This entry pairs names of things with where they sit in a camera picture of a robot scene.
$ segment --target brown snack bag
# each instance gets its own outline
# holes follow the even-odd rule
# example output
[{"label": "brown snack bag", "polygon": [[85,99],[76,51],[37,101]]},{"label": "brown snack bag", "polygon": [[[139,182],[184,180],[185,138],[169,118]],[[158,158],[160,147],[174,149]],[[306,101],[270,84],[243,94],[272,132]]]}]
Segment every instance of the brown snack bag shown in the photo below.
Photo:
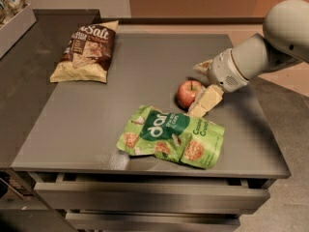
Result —
[{"label": "brown snack bag", "polygon": [[118,21],[79,28],[71,35],[51,82],[93,80],[106,82]]}]

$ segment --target apple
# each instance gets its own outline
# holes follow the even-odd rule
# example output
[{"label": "apple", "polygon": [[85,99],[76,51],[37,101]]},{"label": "apple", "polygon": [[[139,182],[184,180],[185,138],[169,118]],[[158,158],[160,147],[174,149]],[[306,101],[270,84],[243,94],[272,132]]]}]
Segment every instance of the apple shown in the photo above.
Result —
[{"label": "apple", "polygon": [[188,109],[194,102],[202,83],[195,80],[187,80],[181,84],[177,92],[177,101],[183,109]]}]

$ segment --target brown panel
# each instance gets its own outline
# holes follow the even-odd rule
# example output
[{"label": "brown panel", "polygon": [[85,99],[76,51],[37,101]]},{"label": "brown panel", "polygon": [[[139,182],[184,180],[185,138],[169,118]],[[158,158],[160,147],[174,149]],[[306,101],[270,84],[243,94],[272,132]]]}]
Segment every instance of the brown panel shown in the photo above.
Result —
[{"label": "brown panel", "polygon": [[249,17],[257,0],[130,0],[132,17]]}]

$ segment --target gray floor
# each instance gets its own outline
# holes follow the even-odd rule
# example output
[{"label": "gray floor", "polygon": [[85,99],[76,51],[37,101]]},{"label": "gray floor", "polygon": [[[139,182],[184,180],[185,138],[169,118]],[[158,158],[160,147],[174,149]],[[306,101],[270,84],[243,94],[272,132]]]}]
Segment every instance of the gray floor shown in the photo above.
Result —
[{"label": "gray floor", "polygon": [[251,84],[292,176],[276,181],[270,199],[254,215],[240,217],[236,231],[308,232],[309,98],[261,78]]}]

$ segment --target drawer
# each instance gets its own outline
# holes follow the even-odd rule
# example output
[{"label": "drawer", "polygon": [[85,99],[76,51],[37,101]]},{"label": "drawer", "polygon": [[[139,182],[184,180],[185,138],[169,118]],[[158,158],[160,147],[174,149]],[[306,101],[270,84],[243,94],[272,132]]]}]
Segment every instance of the drawer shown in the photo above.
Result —
[{"label": "drawer", "polygon": [[35,192],[54,209],[178,214],[251,214],[269,199],[244,181],[156,176],[60,175]]},{"label": "drawer", "polygon": [[81,231],[231,232],[237,218],[175,214],[67,214],[66,220]]}]

